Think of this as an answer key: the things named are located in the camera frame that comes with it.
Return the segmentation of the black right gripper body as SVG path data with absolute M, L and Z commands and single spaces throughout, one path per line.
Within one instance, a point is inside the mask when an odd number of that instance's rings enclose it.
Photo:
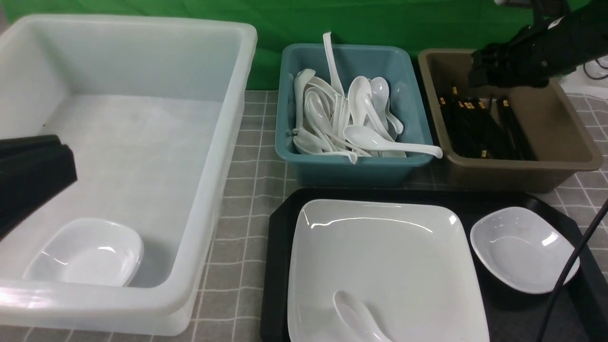
M 551 57 L 556 46 L 545 48 L 547 28 L 525 26 L 510 41 L 489 43 L 471 54 L 470 87 L 546 87 L 549 79 L 564 74 L 564 66 Z

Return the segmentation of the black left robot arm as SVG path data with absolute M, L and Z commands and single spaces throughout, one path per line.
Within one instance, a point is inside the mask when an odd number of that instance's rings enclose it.
M 0 236 L 77 181 L 69 145 L 54 134 L 0 142 Z

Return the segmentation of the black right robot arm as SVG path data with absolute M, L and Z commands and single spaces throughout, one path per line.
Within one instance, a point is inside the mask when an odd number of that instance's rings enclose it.
M 504 43 L 489 43 L 471 54 L 470 87 L 546 87 L 550 79 L 575 71 L 607 54 L 605 0 L 562 15 L 546 17 L 540 0 L 532 2 L 533 23 Z

